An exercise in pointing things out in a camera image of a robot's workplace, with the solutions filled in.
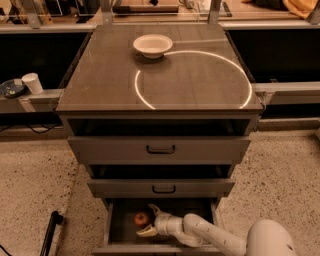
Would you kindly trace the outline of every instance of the robotic hand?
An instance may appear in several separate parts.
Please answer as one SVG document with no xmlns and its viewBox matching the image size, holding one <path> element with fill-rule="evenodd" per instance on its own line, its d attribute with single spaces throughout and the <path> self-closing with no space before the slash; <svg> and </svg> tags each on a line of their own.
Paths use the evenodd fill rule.
<svg viewBox="0 0 320 256">
<path fill-rule="evenodd" d="M 179 242 L 190 247 L 210 243 L 225 256 L 297 256 L 289 233 L 277 222 L 260 220 L 249 230 L 247 241 L 218 228 L 196 214 L 183 218 L 162 212 L 159 207 L 149 204 L 156 219 L 137 232 L 141 237 L 166 235 L 174 236 Z"/>
</svg>

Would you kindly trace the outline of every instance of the drawer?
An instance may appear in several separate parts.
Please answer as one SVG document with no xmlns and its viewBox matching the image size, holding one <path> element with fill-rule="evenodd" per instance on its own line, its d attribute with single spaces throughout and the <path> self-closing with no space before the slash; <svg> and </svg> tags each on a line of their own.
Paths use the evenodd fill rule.
<svg viewBox="0 0 320 256">
<path fill-rule="evenodd" d="M 231 192 L 232 179 L 92 179 L 98 198 L 221 198 Z"/>
<path fill-rule="evenodd" d="M 216 224 L 214 199 L 113 199 L 109 204 L 104 245 L 93 249 L 93 255 L 214 255 L 222 254 L 213 246 L 191 248 L 181 244 L 173 236 L 141 238 L 133 219 L 137 211 L 157 205 L 162 211 L 184 217 L 194 213 Z"/>
<path fill-rule="evenodd" d="M 247 136 L 69 137 L 80 164 L 235 164 Z"/>
</svg>

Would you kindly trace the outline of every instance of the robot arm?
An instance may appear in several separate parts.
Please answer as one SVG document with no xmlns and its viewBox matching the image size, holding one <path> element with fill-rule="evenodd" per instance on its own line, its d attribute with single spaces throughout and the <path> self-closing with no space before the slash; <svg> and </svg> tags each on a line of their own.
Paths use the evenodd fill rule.
<svg viewBox="0 0 320 256">
<path fill-rule="evenodd" d="M 225 256 L 297 256 L 289 233 L 277 222 L 261 220 L 249 230 L 247 241 L 209 223 L 196 214 L 184 218 L 162 212 L 150 204 L 156 216 L 151 224 L 137 232 L 139 236 L 174 236 L 190 247 L 210 243 Z"/>
</svg>

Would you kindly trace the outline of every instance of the cabinet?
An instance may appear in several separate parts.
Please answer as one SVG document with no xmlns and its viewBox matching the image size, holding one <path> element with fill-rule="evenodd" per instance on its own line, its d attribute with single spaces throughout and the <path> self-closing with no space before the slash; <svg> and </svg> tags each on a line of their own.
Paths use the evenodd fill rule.
<svg viewBox="0 0 320 256">
<path fill-rule="evenodd" d="M 150 33 L 174 42 L 160 59 L 132 47 Z M 57 108 L 89 189 L 108 209 L 105 245 L 93 253 L 221 255 L 138 238 L 132 219 L 154 203 L 216 223 L 262 110 L 220 26 L 98 27 Z"/>
</svg>

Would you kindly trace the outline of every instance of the white bowl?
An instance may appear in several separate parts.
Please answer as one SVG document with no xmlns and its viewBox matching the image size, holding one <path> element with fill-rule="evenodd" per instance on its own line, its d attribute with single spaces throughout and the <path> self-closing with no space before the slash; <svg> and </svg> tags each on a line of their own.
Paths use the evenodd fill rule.
<svg viewBox="0 0 320 256">
<path fill-rule="evenodd" d="M 144 35 L 133 42 L 133 47 L 149 59 L 160 58 L 172 47 L 172 40 L 163 35 Z"/>
</svg>

